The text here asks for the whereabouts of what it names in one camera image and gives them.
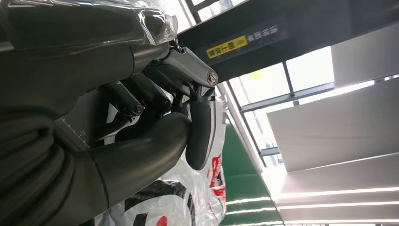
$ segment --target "yellow label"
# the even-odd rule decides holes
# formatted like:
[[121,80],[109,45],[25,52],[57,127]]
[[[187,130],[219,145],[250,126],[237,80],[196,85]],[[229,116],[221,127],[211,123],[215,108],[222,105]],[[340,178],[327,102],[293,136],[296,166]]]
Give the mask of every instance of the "yellow label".
[[245,35],[243,35],[213,48],[207,49],[207,54],[209,59],[212,59],[246,45],[248,45],[247,38]]

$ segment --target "metal frame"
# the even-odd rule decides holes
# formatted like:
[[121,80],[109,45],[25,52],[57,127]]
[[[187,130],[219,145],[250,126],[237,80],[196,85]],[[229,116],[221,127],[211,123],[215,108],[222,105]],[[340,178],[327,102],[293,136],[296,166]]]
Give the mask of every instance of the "metal frame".
[[285,102],[289,102],[289,101],[294,101],[294,105],[299,105],[299,102],[297,104],[295,104],[295,101],[305,98],[305,97],[310,97],[316,94],[320,94],[320,93],[325,93],[328,91],[332,91],[334,89],[334,83],[330,82],[330,83],[326,83],[323,85],[319,85],[319,86],[315,86],[309,89],[304,89],[304,90],[300,90],[297,92],[294,92],[293,95],[292,94],[285,94],[279,97],[274,97],[271,99],[267,99],[267,100],[262,100],[259,102],[255,102],[255,103],[251,103],[248,105],[244,105],[241,107],[241,111],[243,113],[245,112],[250,112],[250,111],[255,111],[258,109],[262,109],[265,107],[270,107],[273,105],[278,105],[278,104],[282,104]]
[[276,155],[276,154],[280,154],[280,150],[278,147],[271,147],[271,148],[266,148],[266,149],[262,149],[261,153],[259,154],[259,156],[265,157],[265,156],[271,156],[271,155]]
[[183,13],[184,13],[185,17],[187,18],[188,23],[190,24],[190,27],[194,26],[195,24],[193,24],[193,21],[192,21],[194,16],[192,14],[189,15],[189,12],[187,12],[187,11],[190,11],[190,13],[191,13],[191,10],[188,8],[187,0],[178,0],[178,1],[179,1],[180,7],[183,9]]
[[[253,147],[256,146],[256,144],[251,144],[251,140],[248,139],[247,135],[246,135],[246,131],[245,131],[245,127],[244,125],[241,123],[241,118],[240,113],[239,113],[239,106],[238,106],[238,102],[236,100],[234,100],[234,95],[232,95],[231,92],[231,88],[228,87],[228,84],[226,84],[225,82],[222,84],[218,84],[217,88],[219,89],[220,93],[225,96],[225,101],[227,101],[227,105],[229,107],[229,110],[227,111],[227,115],[229,118],[230,123],[233,125],[234,130],[237,132],[237,135],[239,137],[239,139],[241,140],[245,151],[247,152],[250,161],[252,162],[252,164],[254,165],[258,175],[260,178],[262,178],[262,173],[263,173],[263,169],[261,167],[261,165],[258,163],[258,160],[255,159],[256,155],[253,155],[254,151],[253,151]],[[266,188],[266,191],[268,194],[271,194],[269,188],[267,187],[265,180],[261,180],[264,187]],[[273,206],[277,209],[277,205],[276,202],[272,199],[271,200],[273,203]],[[280,219],[283,221],[283,225],[287,226],[283,220],[283,218],[280,215],[280,212],[277,211],[278,216],[280,217]]]
[[292,88],[291,77],[289,77],[289,72],[288,72],[288,67],[287,67],[286,61],[283,62],[283,67],[284,67],[284,73],[286,74],[286,79],[287,79],[287,83],[288,83],[289,95],[291,97],[293,97],[293,96],[295,96],[295,93],[294,93],[294,88]]
[[[242,120],[243,120],[243,122],[244,122],[244,124],[245,124],[245,127],[248,129],[249,136],[251,137],[252,142],[255,144],[255,149],[256,149],[256,151],[258,152],[258,155],[260,156],[261,150],[259,149],[259,146],[258,146],[258,144],[256,143],[254,134],[252,133],[252,130],[251,130],[251,128],[249,127],[248,121],[247,121],[247,119],[245,118],[244,113],[241,112],[241,106],[239,105],[238,100],[237,100],[237,97],[236,97],[236,95],[234,94],[234,91],[233,91],[233,88],[232,88],[232,86],[231,86],[231,84],[230,84],[230,81],[227,81],[226,84],[227,84],[227,88],[229,89],[229,93],[231,93],[231,97],[232,97],[232,99],[233,99],[235,105],[236,105],[237,108],[238,108],[238,113],[240,114],[240,116],[241,116],[241,118],[242,118]],[[266,167],[266,163],[264,162],[263,158],[261,158],[261,161],[262,161],[263,166]]]

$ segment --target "hex bolt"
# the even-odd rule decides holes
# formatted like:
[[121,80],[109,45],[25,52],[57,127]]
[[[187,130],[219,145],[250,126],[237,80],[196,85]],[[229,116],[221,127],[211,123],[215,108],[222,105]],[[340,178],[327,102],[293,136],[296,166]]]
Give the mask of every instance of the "hex bolt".
[[135,113],[137,115],[141,115],[141,113],[143,113],[144,111],[144,106],[141,103],[138,103],[135,105]]
[[211,86],[215,86],[218,81],[217,74],[215,72],[209,72],[207,80]]

